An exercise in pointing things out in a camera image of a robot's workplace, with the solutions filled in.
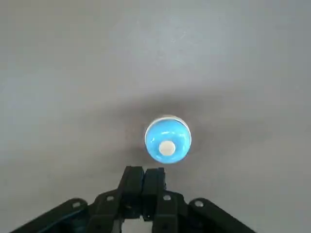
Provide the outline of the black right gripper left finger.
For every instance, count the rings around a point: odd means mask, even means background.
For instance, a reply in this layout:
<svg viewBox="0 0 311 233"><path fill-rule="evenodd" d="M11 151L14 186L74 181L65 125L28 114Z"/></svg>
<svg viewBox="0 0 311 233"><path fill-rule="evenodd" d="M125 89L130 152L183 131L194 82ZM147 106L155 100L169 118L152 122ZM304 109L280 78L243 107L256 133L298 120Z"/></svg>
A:
<svg viewBox="0 0 311 233"><path fill-rule="evenodd" d="M144 170L127 166L118 187L97 196L92 204L72 198L28 223L16 233L120 233L126 219L142 215Z"/></svg>

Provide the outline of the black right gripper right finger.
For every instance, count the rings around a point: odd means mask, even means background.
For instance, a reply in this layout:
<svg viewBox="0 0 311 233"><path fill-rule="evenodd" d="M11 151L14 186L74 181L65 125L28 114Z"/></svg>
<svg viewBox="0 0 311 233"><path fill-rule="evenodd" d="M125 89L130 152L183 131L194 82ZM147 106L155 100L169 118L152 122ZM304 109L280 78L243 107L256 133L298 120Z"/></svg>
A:
<svg viewBox="0 0 311 233"><path fill-rule="evenodd" d="M145 171L143 217L152 221L153 233L253 233L254 230L205 198L185 202L166 188L164 168Z"/></svg>

